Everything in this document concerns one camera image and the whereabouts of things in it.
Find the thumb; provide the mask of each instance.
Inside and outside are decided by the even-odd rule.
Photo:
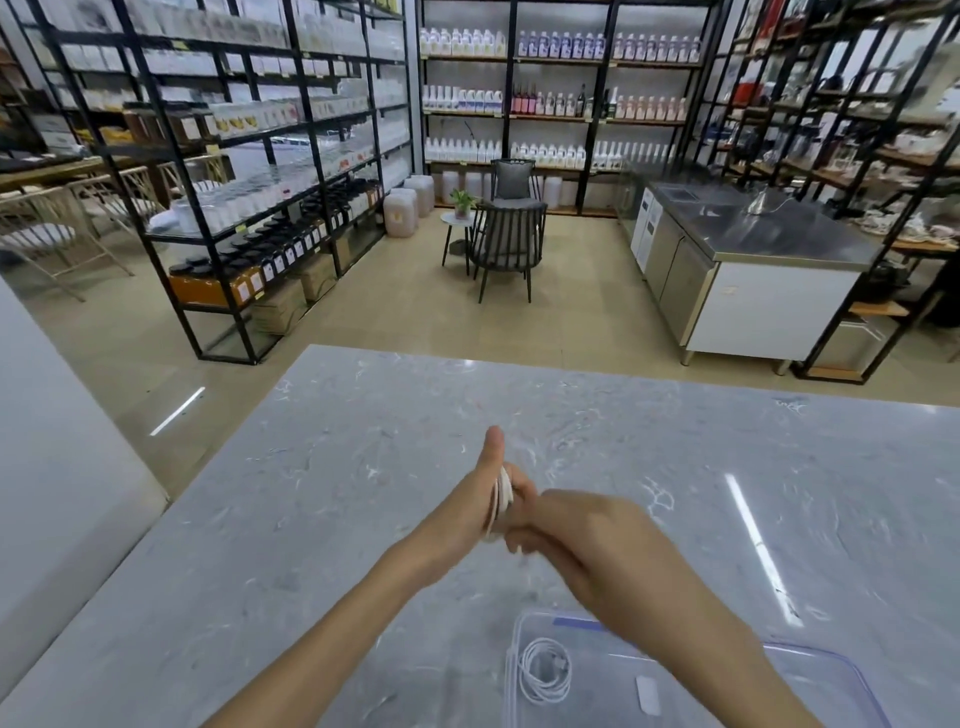
[[[483,449],[477,458],[477,467],[474,471],[480,473],[484,479],[493,483],[500,475],[503,467],[503,430],[494,425],[488,428],[487,437],[483,441]]]

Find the cardboard box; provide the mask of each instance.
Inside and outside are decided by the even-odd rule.
[[[271,295],[250,307],[251,323],[264,333],[285,336],[294,329],[306,308],[300,280],[286,280]]]
[[[337,272],[333,267],[333,255],[312,255],[297,271],[297,278],[303,286],[303,296],[311,303],[319,301],[337,282]]]

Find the black chair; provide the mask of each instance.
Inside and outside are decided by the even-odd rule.
[[[483,268],[480,300],[487,287],[487,273],[522,273],[527,280],[527,303],[533,301],[533,269],[543,257],[546,203],[539,200],[494,200],[482,202],[473,218],[467,260],[473,263],[473,279]]]
[[[492,165],[491,196],[495,200],[542,199],[531,159],[494,159]]]

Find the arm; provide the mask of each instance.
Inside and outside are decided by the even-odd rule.
[[[313,728],[403,606],[476,546],[492,509],[493,484],[500,468],[507,469],[520,500],[533,497],[533,483],[503,462],[503,449],[503,433],[491,427],[476,468],[204,728]]]

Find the coiled white cable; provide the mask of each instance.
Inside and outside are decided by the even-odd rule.
[[[516,668],[520,691],[531,703],[559,703],[570,692],[573,663],[556,640],[540,637],[530,642]]]

